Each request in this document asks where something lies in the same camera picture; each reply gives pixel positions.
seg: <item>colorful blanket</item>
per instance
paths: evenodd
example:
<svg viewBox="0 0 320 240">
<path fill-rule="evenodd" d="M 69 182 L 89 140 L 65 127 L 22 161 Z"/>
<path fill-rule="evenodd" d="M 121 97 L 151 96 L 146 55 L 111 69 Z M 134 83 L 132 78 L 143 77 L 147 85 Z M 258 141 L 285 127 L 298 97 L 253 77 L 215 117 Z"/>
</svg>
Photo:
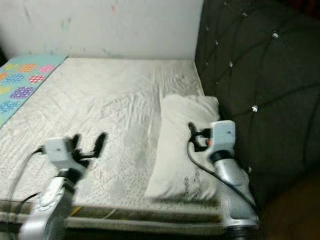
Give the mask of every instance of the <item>colorful blanket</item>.
<svg viewBox="0 0 320 240">
<path fill-rule="evenodd" d="M 25 55 L 14 57 L 0 67 L 0 128 L 65 58 Z"/>
</svg>

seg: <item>white mattress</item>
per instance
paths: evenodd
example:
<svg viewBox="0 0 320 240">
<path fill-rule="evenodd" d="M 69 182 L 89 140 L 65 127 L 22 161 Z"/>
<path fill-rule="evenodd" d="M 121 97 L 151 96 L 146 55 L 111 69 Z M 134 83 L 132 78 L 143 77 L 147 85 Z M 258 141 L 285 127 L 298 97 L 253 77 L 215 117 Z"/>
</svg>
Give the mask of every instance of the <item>white mattress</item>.
<svg viewBox="0 0 320 240">
<path fill-rule="evenodd" d="M 212 202 L 143 197 L 155 163 L 160 101 L 169 94 L 204 94 L 192 60 L 67 58 L 0 129 L 0 200 L 21 161 L 46 139 L 80 133 L 82 149 L 90 151 L 105 131 L 107 144 L 79 182 L 76 205 L 217 214 Z M 35 155 L 13 199 L 43 190 L 56 174 L 45 155 Z"/>
</svg>

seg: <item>white pillow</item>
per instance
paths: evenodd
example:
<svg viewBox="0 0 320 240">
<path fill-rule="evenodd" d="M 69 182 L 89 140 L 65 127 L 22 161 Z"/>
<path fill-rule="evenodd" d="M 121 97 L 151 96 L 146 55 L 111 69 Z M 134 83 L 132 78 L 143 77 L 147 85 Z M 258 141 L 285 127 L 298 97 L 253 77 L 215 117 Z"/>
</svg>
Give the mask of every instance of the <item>white pillow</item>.
<svg viewBox="0 0 320 240">
<path fill-rule="evenodd" d="M 190 138 L 188 123 L 193 122 L 197 130 L 209 128 L 210 122 L 219 120 L 218 108 L 218 100 L 209 96 L 169 95 L 163 100 L 156 162 L 146 198 L 207 201 L 215 196 L 216 180 L 190 161 L 186 146 Z M 190 152 L 194 153 L 192 143 Z M 213 169 L 204 152 L 191 155 Z"/>
</svg>

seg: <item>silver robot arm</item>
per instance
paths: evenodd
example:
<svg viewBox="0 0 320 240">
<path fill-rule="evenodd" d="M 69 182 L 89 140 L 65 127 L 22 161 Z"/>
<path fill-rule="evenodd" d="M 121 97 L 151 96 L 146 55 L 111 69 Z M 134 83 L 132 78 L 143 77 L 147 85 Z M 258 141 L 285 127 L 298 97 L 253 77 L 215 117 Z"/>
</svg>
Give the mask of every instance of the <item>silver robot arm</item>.
<svg viewBox="0 0 320 240">
<path fill-rule="evenodd" d="M 255 204 L 249 191 L 249 178 L 234 159 L 236 126 L 233 121 L 224 120 L 211 123 L 211 145 L 206 157 L 213 164 L 216 174 L 237 188 Z M 221 183 L 218 191 L 222 206 L 222 221 L 226 228 L 236 226 L 259 226 L 259 218 L 251 206 L 231 188 Z"/>
<path fill-rule="evenodd" d="M 20 229 L 21 240 L 62 240 L 72 212 L 75 185 L 81 180 L 89 165 L 89 158 L 98 158 L 106 138 L 102 133 L 92 152 L 81 153 L 76 149 L 79 135 L 50 138 L 44 146 L 49 160 L 59 170 L 47 190 L 41 193 L 32 212 Z"/>
<path fill-rule="evenodd" d="M 255 206 L 255 201 L 249 191 L 248 175 L 234 159 L 235 123 L 230 120 L 216 121 L 211 123 L 211 128 L 199 132 L 193 123 L 189 123 L 189 128 L 191 131 L 189 141 L 193 143 L 194 151 L 205 151 L 207 160 L 213 165 L 214 172 L 211 175 L 217 175 L 250 202 L 249 204 L 228 185 L 218 181 L 217 194 L 226 237 L 227 239 L 246 239 L 248 233 L 258 229 L 260 221 L 251 206 Z M 209 138 L 209 146 L 200 146 L 196 136 Z"/>
</svg>

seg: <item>quilted mattress cover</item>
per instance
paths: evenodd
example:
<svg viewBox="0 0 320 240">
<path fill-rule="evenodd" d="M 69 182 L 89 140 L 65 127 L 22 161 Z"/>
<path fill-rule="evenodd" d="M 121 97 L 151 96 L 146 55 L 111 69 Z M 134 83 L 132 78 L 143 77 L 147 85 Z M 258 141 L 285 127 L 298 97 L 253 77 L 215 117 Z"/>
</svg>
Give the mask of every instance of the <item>quilted mattress cover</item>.
<svg viewBox="0 0 320 240">
<path fill-rule="evenodd" d="M 156 159 L 160 102 L 169 94 L 204 94 L 192 60 L 67 58 L 0 129 L 0 222 L 9 186 L 27 154 L 48 138 L 76 133 L 88 152 L 107 132 L 101 157 L 77 185 L 74 204 L 82 208 L 69 226 L 221 232 L 216 202 L 144 198 Z M 45 155 L 34 155 L 13 196 L 15 204 L 44 190 L 56 175 Z"/>
</svg>

